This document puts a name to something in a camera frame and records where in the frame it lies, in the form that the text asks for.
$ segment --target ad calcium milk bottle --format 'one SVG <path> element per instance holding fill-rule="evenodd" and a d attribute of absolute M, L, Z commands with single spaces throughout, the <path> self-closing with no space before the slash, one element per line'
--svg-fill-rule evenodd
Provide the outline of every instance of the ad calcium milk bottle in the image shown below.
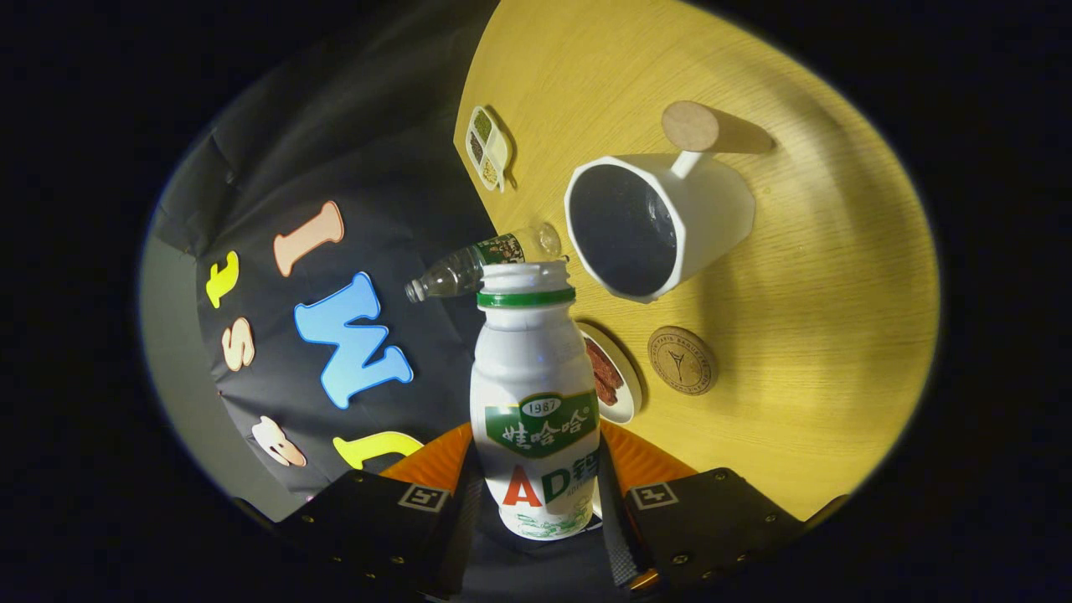
<path fill-rule="evenodd" d="M 490 265 L 477 294 L 473 438 L 503 524 L 531 540 L 592 517 L 599 407 L 568 277 L 565 262 Z"/>

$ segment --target white plate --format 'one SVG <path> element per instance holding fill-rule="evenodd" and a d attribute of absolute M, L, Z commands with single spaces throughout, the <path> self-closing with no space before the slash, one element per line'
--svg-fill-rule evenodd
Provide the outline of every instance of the white plate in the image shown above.
<path fill-rule="evenodd" d="M 601 330 L 582 322 L 577 323 L 577 326 L 586 339 L 592 340 L 593 343 L 604 351 L 604 354 L 607 354 L 607 357 L 610 358 L 610 364 L 614 365 L 619 374 L 622 376 L 622 381 L 625 382 L 614 392 L 614 395 L 617 396 L 617 402 L 614 406 L 609 407 L 602 400 L 599 400 L 599 416 L 611 423 L 622 425 L 632 421 L 632 417 L 640 412 L 640 407 L 644 401 L 643 394 L 640 391 L 640 380 L 637 379 L 637 371 L 634 370 L 632 365 L 629 364 L 629 359 L 622 352 L 621 348 L 615 345 Z"/>

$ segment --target wooden table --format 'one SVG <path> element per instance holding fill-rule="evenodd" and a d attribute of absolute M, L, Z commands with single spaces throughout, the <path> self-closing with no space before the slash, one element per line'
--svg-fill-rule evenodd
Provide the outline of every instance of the wooden table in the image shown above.
<path fill-rule="evenodd" d="M 721 155 L 756 196 L 751 235 L 651 305 L 611 296 L 566 232 L 574 168 L 605 155 L 674 152 L 662 109 L 693 100 L 765 128 L 777 148 Z M 548 221 L 577 288 L 574 318 L 622 343 L 646 393 L 628 425 L 696 469 L 726 466 L 806 518 L 850 492 L 909 421 L 934 355 L 939 285 L 919 197 L 890 147 L 828 84 L 716 16 L 667 0 L 504 0 L 470 68 L 455 146 L 474 105 L 513 138 L 517 189 L 487 191 L 501 233 Z M 662 383 L 647 339 L 702 337 L 716 385 Z"/>

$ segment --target green bottle cap ring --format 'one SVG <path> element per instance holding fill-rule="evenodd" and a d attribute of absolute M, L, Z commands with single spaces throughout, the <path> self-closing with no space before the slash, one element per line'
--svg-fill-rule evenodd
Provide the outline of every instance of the green bottle cap ring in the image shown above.
<path fill-rule="evenodd" d="M 486 308 L 517 308 L 519 306 L 548 306 L 577 299 L 574 288 L 536 293 L 477 293 L 477 306 Z"/>

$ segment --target gray wall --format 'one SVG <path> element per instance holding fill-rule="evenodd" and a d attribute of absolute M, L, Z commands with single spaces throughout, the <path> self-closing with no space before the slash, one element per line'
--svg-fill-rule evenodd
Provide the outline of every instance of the gray wall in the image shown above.
<path fill-rule="evenodd" d="M 193 256 L 150 237 L 140 275 L 140 326 L 160 403 L 191 462 L 228 496 L 280 520 L 304 499 L 268 473 L 220 403 L 197 323 L 195 277 Z"/>

